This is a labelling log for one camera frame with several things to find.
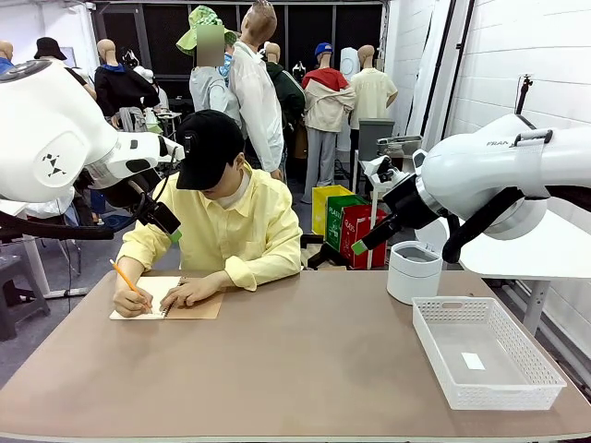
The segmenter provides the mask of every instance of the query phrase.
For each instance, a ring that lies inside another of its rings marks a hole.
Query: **mannequin head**
[[[240,41],[259,48],[270,39],[277,28],[277,17],[273,5],[267,0],[257,0],[244,16]]]
[[[103,39],[96,44],[99,56],[107,65],[117,66],[117,57],[115,56],[115,44],[113,41]]]
[[[6,40],[0,40],[0,57],[12,60],[12,43]]]
[[[265,54],[267,55],[267,60],[270,62],[279,63],[281,48],[277,43],[269,43],[265,48]]]
[[[376,50],[369,44],[361,46],[358,49],[357,56],[359,57],[359,64],[362,68],[373,67],[373,54],[375,52]]]
[[[314,55],[316,55],[320,69],[324,67],[331,67],[332,45],[330,43],[320,43],[316,47]]]

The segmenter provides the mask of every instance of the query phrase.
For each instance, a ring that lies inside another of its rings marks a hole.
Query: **white collar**
[[[255,61],[255,62],[259,62],[260,60],[262,60],[262,55],[258,54],[258,53],[254,53],[252,51],[252,49],[250,49],[250,46],[248,46],[246,43],[241,42],[241,41],[237,41],[236,43],[234,43],[234,47],[242,49],[243,51],[245,51],[248,55],[250,55],[250,57]]]
[[[240,186],[234,192],[234,194],[228,197],[218,198],[216,200],[217,203],[225,210],[229,210],[231,207],[233,207],[234,204],[237,203],[238,200],[240,200],[240,198],[242,198],[247,192],[248,185],[250,184],[250,174],[246,169],[243,169],[242,171],[242,182],[240,182]]]

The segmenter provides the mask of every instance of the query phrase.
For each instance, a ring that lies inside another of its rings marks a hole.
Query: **white jacket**
[[[326,132],[341,132],[343,120],[355,107],[355,90],[332,90],[311,79],[306,86],[306,113],[308,127]]]

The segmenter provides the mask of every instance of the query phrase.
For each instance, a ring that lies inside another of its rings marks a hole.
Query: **white wall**
[[[87,72],[93,73],[98,66],[90,12],[84,6],[0,4],[0,40],[13,43],[13,63],[31,60],[40,37],[52,37],[60,46],[74,48],[77,65]]]
[[[392,105],[393,134],[403,134],[408,122],[410,105],[416,84],[428,23],[436,0],[391,1],[391,19],[388,23],[386,72],[398,88],[398,97]]]
[[[588,0],[476,0],[448,134],[512,113],[525,73],[534,86],[523,114],[534,125],[591,125],[590,23]],[[549,207],[591,233],[591,214],[556,199]],[[547,314],[591,357],[591,283],[553,282]]]

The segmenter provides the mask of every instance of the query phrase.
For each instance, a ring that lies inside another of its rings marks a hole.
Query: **tan tabletop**
[[[591,406],[571,382],[547,412],[452,411],[412,309],[386,292],[385,271],[308,271],[256,293],[229,293],[215,320],[109,320],[114,279],[106,275],[0,391],[0,435],[272,442],[591,435]],[[469,293],[493,296],[474,274],[443,274],[440,294]]]

